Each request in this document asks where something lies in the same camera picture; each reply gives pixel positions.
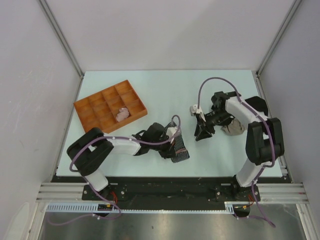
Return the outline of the striped navy underwear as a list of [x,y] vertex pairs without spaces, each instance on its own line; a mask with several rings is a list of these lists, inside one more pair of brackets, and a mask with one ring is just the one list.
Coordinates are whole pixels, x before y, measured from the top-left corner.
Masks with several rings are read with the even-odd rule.
[[182,161],[188,160],[190,158],[190,154],[185,146],[182,134],[177,136],[174,139],[174,141],[175,141],[175,145],[174,145],[175,157],[171,158],[171,162],[176,164],[176,163],[180,163]]

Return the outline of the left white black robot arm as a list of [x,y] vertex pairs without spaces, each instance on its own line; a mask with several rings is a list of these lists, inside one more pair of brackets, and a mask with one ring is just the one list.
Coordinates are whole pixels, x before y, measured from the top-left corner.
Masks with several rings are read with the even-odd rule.
[[94,127],[71,144],[66,153],[71,160],[69,170],[79,173],[93,189],[100,200],[110,196],[111,188],[100,166],[110,155],[141,156],[150,150],[159,153],[163,159],[179,163],[191,157],[187,150],[181,130],[175,122],[163,126],[153,123],[146,130],[131,136],[109,136]]

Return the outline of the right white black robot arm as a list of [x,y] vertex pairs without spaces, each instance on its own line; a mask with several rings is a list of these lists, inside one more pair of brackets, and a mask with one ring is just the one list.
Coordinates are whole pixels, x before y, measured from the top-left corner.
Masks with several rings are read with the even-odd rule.
[[272,168],[278,157],[284,155],[282,124],[278,118],[269,118],[258,111],[236,92],[222,91],[211,97],[211,112],[204,113],[199,104],[189,108],[196,118],[195,140],[208,139],[215,133],[216,126],[227,126],[234,121],[246,129],[245,153],[247,159],[241,170],[233,176],[230,194],[242,201],[254,194],[254,186],[266,168]]

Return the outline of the grey underwear in pile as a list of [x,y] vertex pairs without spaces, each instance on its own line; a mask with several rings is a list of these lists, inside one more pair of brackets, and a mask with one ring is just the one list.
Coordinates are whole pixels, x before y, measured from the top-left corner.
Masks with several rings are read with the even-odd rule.
[[238,119],[234,118],[230,124],[222,126],[221,130],[227,136],[239,136],[245,132],[246,128]]

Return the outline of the black underwear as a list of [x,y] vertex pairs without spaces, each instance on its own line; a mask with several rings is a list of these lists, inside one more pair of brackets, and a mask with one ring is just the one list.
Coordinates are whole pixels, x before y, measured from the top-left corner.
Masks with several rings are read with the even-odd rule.
[[245,102],[249,104],[252,108],[254,108],[256,111],[264,113],[265,116],[269,115],[267,103],[263,98],[259,96],[253,96],[245,99]]

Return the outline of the orange compartment tray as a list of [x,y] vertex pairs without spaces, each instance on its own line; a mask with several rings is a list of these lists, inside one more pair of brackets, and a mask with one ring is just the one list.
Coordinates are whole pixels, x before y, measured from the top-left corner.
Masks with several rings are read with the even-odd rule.
[[[100,128],[104,133],[118,130],[148,114],[147,108],[128,80],[124,80],[73,103],[83,130]],[[119,109],[127,108],[130,116],[117,122]]]

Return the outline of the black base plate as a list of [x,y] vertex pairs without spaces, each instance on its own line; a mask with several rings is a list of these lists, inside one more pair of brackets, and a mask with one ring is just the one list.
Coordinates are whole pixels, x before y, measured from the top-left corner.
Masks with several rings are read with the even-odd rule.
[[94,192],[79,177],[54,177],[49,197],[56,201],[114,200],[122,211],[217,211],[226,202],[242,209],[260,200],[263,187],[283,186],[285,177],[262,177],[255,186],[241,187],[234,177],[109,177],[105,190]]

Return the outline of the right aluminium frame post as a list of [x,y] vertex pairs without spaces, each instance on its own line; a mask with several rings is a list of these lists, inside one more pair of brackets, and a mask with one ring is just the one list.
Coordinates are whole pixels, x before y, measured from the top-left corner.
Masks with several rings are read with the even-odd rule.
[[259,78],[264,71],[266,65],[268,64],[269,60],[271,59],[272,55],[274,54],[278,44],[280,43],[281,39],[283,38],[285,32],[287,31],[288,27],[290,26],[295,14],[297,13],[299,7],[303,3],[303,0],[294,0],[286,13],[282,23],[278,31],[276,32],[269,48],[267,49],[264,57],[262,58],[261,63],[258,65],[257,70],[255,71],[255,75]]

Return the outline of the aluminium frame post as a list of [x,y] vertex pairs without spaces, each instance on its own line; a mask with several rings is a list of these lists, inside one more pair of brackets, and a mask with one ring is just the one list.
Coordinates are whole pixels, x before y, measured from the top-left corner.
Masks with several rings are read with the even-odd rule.
[[255,71],[255,75],[259,78],[264,71],[266,65],[268,64],[269,60],[271,59],[272,55],[274,54],[278,44],[280,43],[281,39],[283,38],[285,32],[287,31],[288,27],[290,26],[295,14],[297,13],[299,7],[303,3],[303,0],[294,0],[286,13],[282,23],[278,31],[276,32],[269,48],[267,49],[264,57],[262,58],[261,63],[258,65],[257,70]]
[[67,41],[67,38],[65,37],[65,34],[63,33],[62,28],[61,28],[60,24],[58,23],[51,7],[49,6],[48,1],[47,0],[37,0],[37,2],[39,4],[41,10],[43,11],[45,17],[47,18],[47,21],[48,21],[49,25],[51,26],[54,34],[56,35],[59,43],[61,44],[66,56],[70,60],[71,65],[73,66],[77,75],[82,80],[84,77],[84,72],[83,72],[78,60],[76,59],[76,56],[75,56],[72,48],[70,47],[70,45]]

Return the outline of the left aluminium frame post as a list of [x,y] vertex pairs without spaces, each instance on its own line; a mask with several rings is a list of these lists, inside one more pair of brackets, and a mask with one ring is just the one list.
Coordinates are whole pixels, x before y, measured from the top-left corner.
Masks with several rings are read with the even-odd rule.
[[48,21],[49,25],[51,26],[54,34],[56,35],[59,43],[61,44],[66,56],[70,60],[71,65],[73,66],[77,75],[82,80],[84,77],[84,72],[83,72],[78,60],[76,59],[76,56],[75,56],[72,48],[70,47],[70,45],[67,41],[67,38],[65,37],[65,34],[63,33],[62,28],[61,28],[60,24],[58,23],[51,7],[49,6],[48,1],[47,0],[37,0],[37,2],[39,4],[41,10],[43,11],[45,17],[47,18],[47,21]]

